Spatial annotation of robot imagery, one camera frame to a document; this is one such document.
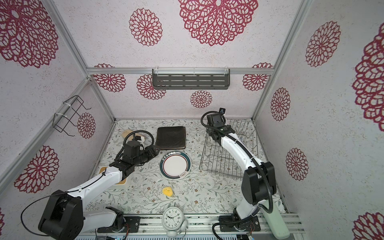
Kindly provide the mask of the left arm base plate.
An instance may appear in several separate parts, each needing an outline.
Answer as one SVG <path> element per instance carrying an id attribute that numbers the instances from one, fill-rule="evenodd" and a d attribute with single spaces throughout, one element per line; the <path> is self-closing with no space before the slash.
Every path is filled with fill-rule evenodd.
<path id="1" fill-rule="evenodd" d="M 98 228 L 97 233 L 137 233 L 139 231 L 141 217 L 124 216 L 124 220 L 110 227 Z"/>

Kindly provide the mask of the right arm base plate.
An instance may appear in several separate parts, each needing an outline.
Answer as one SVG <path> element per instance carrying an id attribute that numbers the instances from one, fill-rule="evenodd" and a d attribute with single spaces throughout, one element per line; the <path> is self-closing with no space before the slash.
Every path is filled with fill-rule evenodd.
<path id="1" fill-rule="evenodd" d="M 233 216 L 219 216 L 220 231 L 221 232 L 259 232 L 261 230 L 261 225 L 257 216 L 253 217 L 250 220 L 237 223 L 229 224 L 229 222 L 234 222 Z"/>

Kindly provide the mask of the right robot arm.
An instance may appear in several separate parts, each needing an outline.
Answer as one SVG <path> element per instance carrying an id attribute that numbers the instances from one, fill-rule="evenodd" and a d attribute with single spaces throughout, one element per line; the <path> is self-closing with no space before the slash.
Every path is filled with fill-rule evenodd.
<path id="1" fill-rule="evenodd" d="M 243 171 L 241 203 L 235 208 L 235 215 L 243 220 L 258 210 L 271 214 L 274 210 L 273 195 L 276 193 L 275 168 L 254 155 L 240 140 L 232 126 L 227 124 L 225 109 L 208 111 L 201 117 L 213 141 L 226 150 Z"/>

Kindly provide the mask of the white round plate front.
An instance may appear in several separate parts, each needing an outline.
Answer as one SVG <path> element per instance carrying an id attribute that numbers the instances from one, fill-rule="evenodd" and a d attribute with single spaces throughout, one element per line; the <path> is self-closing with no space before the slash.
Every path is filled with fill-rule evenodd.
<path id="1" fill-rule="evenodd" d="M 186 177 L 192 168 L 191 158 L 184 152 L 172 151 L 165 154 L 160 161 L 160 171 L 170 180 Z"/>

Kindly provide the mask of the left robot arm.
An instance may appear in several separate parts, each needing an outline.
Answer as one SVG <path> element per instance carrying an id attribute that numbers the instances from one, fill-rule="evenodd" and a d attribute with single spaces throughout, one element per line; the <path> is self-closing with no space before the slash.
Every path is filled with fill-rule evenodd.
<path id="1" fill-rule="evenodd" d="M 114 207 L 88 212 L 87 205 L 105 190 L 125 180 L 135 167 L 159 154 L 155 145 L 143 147 L 138 141 L 124 144 L 116 159 L 99 175 L 66 192 L 54 192 L 47 202 L 38 229 L 55 240 L 74 240 L 80 233 L 99 228 L 121 231 L 124 213 Z"/>

